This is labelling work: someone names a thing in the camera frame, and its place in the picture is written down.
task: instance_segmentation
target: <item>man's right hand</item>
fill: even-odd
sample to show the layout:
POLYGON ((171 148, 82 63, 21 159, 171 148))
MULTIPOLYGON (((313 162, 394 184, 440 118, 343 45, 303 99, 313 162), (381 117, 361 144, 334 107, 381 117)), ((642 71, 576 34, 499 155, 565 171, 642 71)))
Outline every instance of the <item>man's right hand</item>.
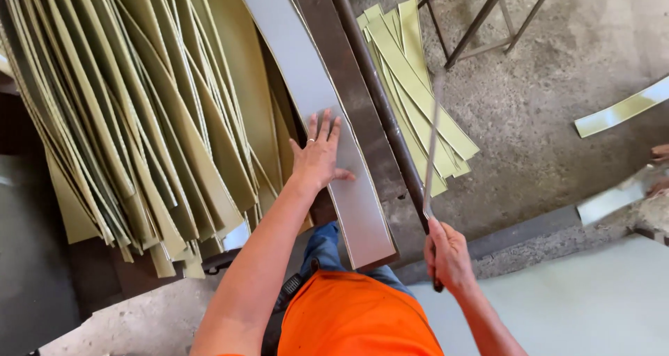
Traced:
POLYGON ((467 241, 462 233, 435 217, 428 221, 430 235, 425 238, 425 261, 428 274, 437 278, 456 298, 463 291, 476 286, 467 241))

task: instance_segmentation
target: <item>concrete floor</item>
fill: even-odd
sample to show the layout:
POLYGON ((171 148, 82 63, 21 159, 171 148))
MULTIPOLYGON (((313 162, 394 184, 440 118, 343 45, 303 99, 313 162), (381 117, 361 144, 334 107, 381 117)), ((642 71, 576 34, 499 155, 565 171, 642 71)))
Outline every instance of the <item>concrete floor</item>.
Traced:
MULTIPOLYGON (((351 0, 359 14, 380 2, 351 0)), ((535 0, 506 0, 519 27, 535 0)), ((435 11, 453 49, 484 0, 438 0, 435 11)), ((422 10, 430 70, 444 64, 429 16, 422 10)), ((493 10, 473 46, 503 37, 493 10)), ((449 180, 433 201, 440 219, 467 239, 587 198, 615 185, 647 161, 650 147, 669 141, 667 104, 581 140, 573 121, 632 95, 669 73, 669 6, 665 0, 547 0, 515 49, 456 63, 447 75, 451 116, 481 148, 472 173, 449 180)), ((387 214, 404 224, 395 235, 403 261, 421 256, 417 216, 387 214)), ((300 236, 295 271, 308 234, 300 236)), ((217 278, 182 280, 100 312, 42 350, 44 355, 184 355, 217 278)))

